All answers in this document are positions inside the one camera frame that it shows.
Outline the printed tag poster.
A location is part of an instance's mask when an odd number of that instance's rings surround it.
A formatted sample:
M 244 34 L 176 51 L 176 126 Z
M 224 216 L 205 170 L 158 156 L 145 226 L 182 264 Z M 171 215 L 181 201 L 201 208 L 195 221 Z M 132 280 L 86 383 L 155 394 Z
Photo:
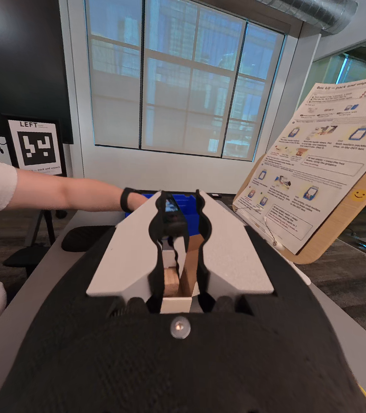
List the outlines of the printed tag poster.
M 15 151 L 13 164 L 26 171 L 67 176 L 57 121 L 23 116 L 6 117 Z

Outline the black chair seat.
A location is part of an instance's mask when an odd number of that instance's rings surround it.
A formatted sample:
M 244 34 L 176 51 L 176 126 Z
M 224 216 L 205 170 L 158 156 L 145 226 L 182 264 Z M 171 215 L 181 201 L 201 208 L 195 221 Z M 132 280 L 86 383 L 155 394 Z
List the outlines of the black chair seat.
M 3 265 L 11 268 L 25 268 L 26 277 L 28 278 L 49 249 L 50 247 L 44 245 L 24 247 L 5 259 Z

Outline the printed instruction sheet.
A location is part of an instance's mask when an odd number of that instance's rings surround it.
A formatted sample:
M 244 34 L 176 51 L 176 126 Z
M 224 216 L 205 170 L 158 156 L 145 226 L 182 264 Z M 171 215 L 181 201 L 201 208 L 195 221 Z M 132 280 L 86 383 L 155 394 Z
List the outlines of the printed instruction sheet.
M 366 79 L 315 83 L 233 206 L 299 253 L 366 173 Z

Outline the black poster stand legs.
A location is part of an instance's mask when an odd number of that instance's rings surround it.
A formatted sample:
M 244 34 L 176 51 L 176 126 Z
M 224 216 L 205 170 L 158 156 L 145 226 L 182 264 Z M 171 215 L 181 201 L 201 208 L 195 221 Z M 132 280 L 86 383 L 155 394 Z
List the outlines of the black poster stand legs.
M 35 210 L 31 224 L 27 231 L 27 235 L 25 237 L 24 247 L 33 247 L 34 245 L 36 245 L 36 239 L 42 219 L 44 219 L 46 223 L 46 229 L 50 245 L 53 245 L 53 243 L 56 241 L 55 231 L 52 222 L 52 211 Z

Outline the white cardboard box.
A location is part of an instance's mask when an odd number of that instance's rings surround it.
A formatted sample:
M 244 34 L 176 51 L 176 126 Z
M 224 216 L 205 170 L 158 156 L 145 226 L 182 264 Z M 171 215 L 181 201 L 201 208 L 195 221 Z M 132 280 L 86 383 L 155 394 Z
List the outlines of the white cardboard box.
M 164 268 L 165 291 L 161 305 L 161 313 L 188 313 L 192 298 L 199 294 L 197 284 L 197 262 L 199 247 L 203 237 L 193 235 L 189 238 L 185 259 L 176 257 L 176 268 Z M 176 239 L 165 241 L 164 247 L 172 247 L 176 252 Z

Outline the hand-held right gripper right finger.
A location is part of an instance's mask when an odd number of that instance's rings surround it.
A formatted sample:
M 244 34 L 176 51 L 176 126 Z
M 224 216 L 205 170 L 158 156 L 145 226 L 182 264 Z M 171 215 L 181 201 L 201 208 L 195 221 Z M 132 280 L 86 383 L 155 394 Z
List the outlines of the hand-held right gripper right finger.
M 272 294 L 274 287 L 243 221 L 203 190 L 196 190 L 199 232 L 198 302 L 211 312 L 221 297 L 236 304 L 242 296 Z

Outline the person's left forearm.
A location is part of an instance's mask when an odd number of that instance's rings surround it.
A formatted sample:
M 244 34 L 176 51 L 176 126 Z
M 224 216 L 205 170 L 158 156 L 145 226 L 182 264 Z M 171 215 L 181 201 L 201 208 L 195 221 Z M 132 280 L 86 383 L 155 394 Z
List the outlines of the person's left forearm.
M 120 211 L 121 193 L 121 189 L 96 180 L 51 176 L 0 163 L 0 211 Z

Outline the blue plastic bin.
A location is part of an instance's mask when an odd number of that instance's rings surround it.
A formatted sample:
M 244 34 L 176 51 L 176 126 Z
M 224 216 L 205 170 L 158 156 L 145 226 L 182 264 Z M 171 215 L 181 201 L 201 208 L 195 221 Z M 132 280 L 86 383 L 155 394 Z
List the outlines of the blue plastic bin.
M 199 235 L 200 216 L 196 209 L 196 198 L 194 195 L 172 194 L 188 224 L 189 236 Z

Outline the silver ventilation duct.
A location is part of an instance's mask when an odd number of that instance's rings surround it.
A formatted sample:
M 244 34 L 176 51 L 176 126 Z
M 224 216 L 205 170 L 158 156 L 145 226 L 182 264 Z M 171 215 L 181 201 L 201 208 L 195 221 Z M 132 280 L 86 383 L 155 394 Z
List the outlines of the silver ventilation duct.
M 341 33 L 353 20 L 358 2 L 352 0 L 258 0 L 262 12 L 273 27 L 291 24 L 292 32 L 298 22 L 306 23 L 325 35 Z

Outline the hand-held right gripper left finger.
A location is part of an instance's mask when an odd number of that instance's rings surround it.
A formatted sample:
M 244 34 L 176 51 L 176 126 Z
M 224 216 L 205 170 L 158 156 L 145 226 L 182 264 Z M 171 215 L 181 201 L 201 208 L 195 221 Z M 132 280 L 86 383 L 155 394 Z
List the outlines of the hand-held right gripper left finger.
M 165 290 L 162 243 L 165 191 L 155 193 L 121 221 L 87 287 L 89 297 L 141 298 L 159 313 Z

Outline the black wall screen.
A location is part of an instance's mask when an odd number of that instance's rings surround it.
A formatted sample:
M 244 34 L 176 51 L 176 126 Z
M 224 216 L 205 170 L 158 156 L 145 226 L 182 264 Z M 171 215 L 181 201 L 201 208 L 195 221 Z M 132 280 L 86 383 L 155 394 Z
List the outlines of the black wall screen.
M 58 121 L 73 143 L 58 1 L 0 0 L 0 136 L 4 115 Z

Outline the white metal stand base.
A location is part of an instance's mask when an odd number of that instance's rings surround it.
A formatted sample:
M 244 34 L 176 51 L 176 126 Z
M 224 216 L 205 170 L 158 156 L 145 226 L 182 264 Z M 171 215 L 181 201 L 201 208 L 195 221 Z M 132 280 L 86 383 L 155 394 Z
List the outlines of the white metal stand base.
M 248 188 L 250 180 L 252 180 L 255 171 L 263 162 L 265 154 L 259 157 L 254 163 L 249 175 L 242 183 L 232 202 L 232 209 L 237 214 L 238 218 L 242 219 L 246 224 L 250 225 L 253 231 L 257 232 L 270 246 L 273 252 L 276 252 L 294 272 L 296 272 L 303 282 L 309 286 L 311 280 L 309 277 L 298 269 L 295 264 L 310 264 L 318 260 L 324 252 L 332 245 L 332 243 L 343 233 L 346 227 L 366 206 L 366 202 L 354 202 L 351 200 L 351 193 L 355 188 L 366 190 L 366 173 L 359 179 L 350 192 L 341 200 L 335 210 L 328 216 L 328 218 L 319 226 L 313 234 L 311 240 L 304 246 L 298 254 L 293 254 L 287 249 L 281 237 L 275 233 L 274 225 L 278 222 L 273 217 L 263 217 L 263 223 L 257 221 L 250 214 L 244 212 L 245 210 L 254 210 L 256 212 L 263 212 L 262 205 L 242 204 L 241 207 L 236 205 L 236 202 L 242 197 L 242 193 Z

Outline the large grid window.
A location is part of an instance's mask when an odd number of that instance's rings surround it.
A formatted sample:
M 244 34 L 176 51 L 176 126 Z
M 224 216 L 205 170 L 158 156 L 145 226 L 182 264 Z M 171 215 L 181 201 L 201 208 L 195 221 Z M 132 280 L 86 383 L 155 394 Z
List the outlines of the large grid window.
M 286 36 L 194 1 L 86 1 L 95 146 L 252 161 Z

